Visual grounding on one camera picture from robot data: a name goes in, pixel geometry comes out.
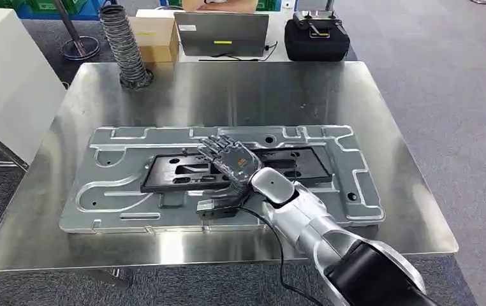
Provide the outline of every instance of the cable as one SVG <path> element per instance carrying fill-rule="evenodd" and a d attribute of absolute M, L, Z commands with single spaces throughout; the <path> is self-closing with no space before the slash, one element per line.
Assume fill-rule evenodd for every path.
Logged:
<path fill-rule="evenodd" d="M 256 212 L 254 212 L 250 209 L 247 209 L 247 208 L 244 208 L 244 207 L 241 207 L 241 206 L 237 207 L 237 209 L 242 210 L 242 211 L 246 212 L 247 214 L 251 214 L 251 215 L 255 216 L 261 222 L 264 222 L 265 225 L 267 225 L 271 229 L 271 231 L 273 231 L 273 234 L 275 234 L 275 238 L 277 238 L 277 242 L 279 243 L 279 249 L 281 250 L 281 266 L 279 267 L 279 280 L 281 281 L 281 285 L 283 285 L 283 287 L 285 289 L 291 290 L 291 291 L 297 293 L 298 295 L 303 296 L 304 298 L 313 302 L 314 304 L 316 304 L 318 306 L 323 306 L 323 304 L 319 300 L 317 300 L 314 297 L 308 295 L 307 293 L 301 291 L 300 289 L 293 287 L 293 286 L 284 282 L 284 278 L 283 278 L 283 266 L 284 266 L 283 245 L 281 244 L 281 239 L 279 238 L 279 235 L 277 234 L 277 232 L 275 231 L 275 229 L 273 228 L 271 223 L 269 223 L 268 220 L 266 220 L 264 217 L 260 216 L 259 214 L 257 214 Z"/>
<path fill-rule="evenodd" d="M 229 57 L 231 59 L 235 59 L 238 62 L 265 62 L 269 59 L 269 57 L 273 54 L 273 52 L 275 52 L 275 49 L 277 48 L 278 44 L 279 44 L 279 42 L 275 41 L 275 43 L 271 46 L 265 45 L 264 50 L 268 51 L 269 49 L 271 49 L 271 52 L 269 52 L 269 54 L 267 54 L 265 59 L 240 59 L 239 57 L 232 56 L 229 53 L 221 53 L 221 54 L 217 54 L 217 55 L 212 55 L 211 57 L 213 57 L 213 58 Z M 226 59 L 199 59 L 198 61 L 199 62 L 231 62 L 230 60 L 226 60 Z"/>
<path fill-rule="evenodd" d="M 272 49 L 271 52 L 269 52 L 269 54 L 267 55 L 267 57 L 265 59 L 259 59 L 260 62 L 265 62 L 269 59 L 269 57 L 273 54 L 273 52 L 275 52 L 275 49 L 277 48 L 277 45 L 279 44 L 278 41 L 275 41 L 275 44 L 272 45 L 272 46 L 265 46 L 265 50 L 269 50 L 270 48 Z"/>

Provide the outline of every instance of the black bag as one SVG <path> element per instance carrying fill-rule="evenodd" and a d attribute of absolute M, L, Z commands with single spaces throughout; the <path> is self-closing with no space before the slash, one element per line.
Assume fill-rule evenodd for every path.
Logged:
<path fill-rule="evenodd" d="M 340 62 L 348 53 L 350 38 L 337 27 L 329 30 L 328 38 L 311 37 L 309 31 L 289 20 L 284 27 L 284 44 L 291 61 Z"/>

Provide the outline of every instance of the laptop lid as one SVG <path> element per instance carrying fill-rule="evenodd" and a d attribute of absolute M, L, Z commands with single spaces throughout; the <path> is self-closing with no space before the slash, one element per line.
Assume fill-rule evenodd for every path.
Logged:
<path fill-rule="evenodd" d="M 190 56 L 263 56 L 269 16 L 239 13 L 173 14 Z"/>

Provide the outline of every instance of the stainless steel table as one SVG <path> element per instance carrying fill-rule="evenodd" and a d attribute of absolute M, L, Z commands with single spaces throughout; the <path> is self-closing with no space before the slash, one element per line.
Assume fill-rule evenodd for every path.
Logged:
<path fill-rule="evenodd" d="M 0 224 L 0 272 L 270 261 L 271 232 L 70 235 L 59 217 L 87 141 L 100 126 L 347 124 L 387 217 L 359 234 L 403 254 L 458 245 L 362 62 L 159 64 L 126 92 L 115 63 L 83 64 Z M 290 259 L 301 255 L 287 247 Z"/>

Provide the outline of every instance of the robotic arm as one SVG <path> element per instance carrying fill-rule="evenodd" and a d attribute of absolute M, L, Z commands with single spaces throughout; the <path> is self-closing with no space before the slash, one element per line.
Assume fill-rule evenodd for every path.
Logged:
<path fill-rule="evenodd" d="M 425 295 L 418 271 L 383 242 L 368 240 L 339 225 L 324 203 L 299 182 L 290 182 L 240 142 L 211 136 L 198 150 L 232 180 L 212 197 L 264 195 L 266 220 L 292 246 L 310 258 L 324 281 L 324 292 L 338 306 L 436 306 Z"/>

